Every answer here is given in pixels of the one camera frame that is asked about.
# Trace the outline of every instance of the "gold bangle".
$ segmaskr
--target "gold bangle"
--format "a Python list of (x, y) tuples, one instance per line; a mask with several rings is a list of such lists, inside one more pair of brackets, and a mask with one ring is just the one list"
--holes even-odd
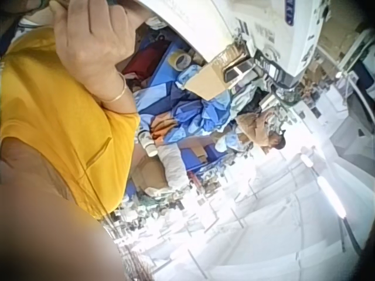
[(118, 73), (118, 75), (121, 76), (122, 81), (123, 81), (122, 92), (121, 92), (120, 95), (118, 95), (117, 97), (115, 97), (113, 100), (106, 101), (106, 100), (102, 100), (102, 99), (100, 99), (100, 100), (101, 100), (102, 102), (104, 102), (105, 104), (110, 104), (110, 103), (112, 103), (112, 102), (115, 102), (115, 101), (119, 100), (119, 99), (125, 94), (125, 91), (126, 91), (127, 88), (128, 88), (128, 87), (127, 87), (127, 81), (126, 81), (125, 77), (124, 77), (120, 72)]

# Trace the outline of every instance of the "white fabric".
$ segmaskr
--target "white fabric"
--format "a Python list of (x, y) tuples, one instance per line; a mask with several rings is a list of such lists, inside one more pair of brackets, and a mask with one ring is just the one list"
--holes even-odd
[(181, 151), (176, 143), (158, 147), (158, 155), (165, 168), (165, 177), (170, 188), (181, 190), (189, 185)]

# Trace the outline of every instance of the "skin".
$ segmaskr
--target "skin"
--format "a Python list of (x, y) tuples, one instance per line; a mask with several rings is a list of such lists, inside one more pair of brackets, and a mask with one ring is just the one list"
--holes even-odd
[[(120, 95), (123, 80), (115, 65), (132, 55), (135, 29), (150, 13), (139, 5), (125, 12), (105, 0), (71, 0), (68, 9), (52, 1), (50, 7), (65, 68), (99, 101)], [(102, 104), (122, 114), (136, 112), (128, 89), (116, 102)], [(4, 139), (0, 174), (0, 230), (6, 229), (0, 231), (5, 241), (0, 244), (7, 246), (1, 252), (18, 261), (24, 267), (18, 273), (25, 274), (13, 280), (127, 280), (111, 237), (75, 205), (40, 153), (17, 139)]]

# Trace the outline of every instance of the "hand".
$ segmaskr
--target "hand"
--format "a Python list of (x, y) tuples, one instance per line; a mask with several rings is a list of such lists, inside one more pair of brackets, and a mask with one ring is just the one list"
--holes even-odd
[(122, 81), (115, 65), (135, 46), (135, 28), (124, 8), (108, 7), (105, 0), (71, 0), (68, 10), (51, 1), (50, 7), (56, 51), (68, 72), (100, 99), (118, 96)]

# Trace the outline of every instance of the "tape roll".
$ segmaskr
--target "tape roll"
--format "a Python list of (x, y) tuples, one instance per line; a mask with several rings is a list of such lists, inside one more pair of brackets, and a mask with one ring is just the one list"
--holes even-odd
[(191, 62), (192, 57), (183, 50), (174, 51), (168, 58), (168, 63), (177, 71), (185, 70)]

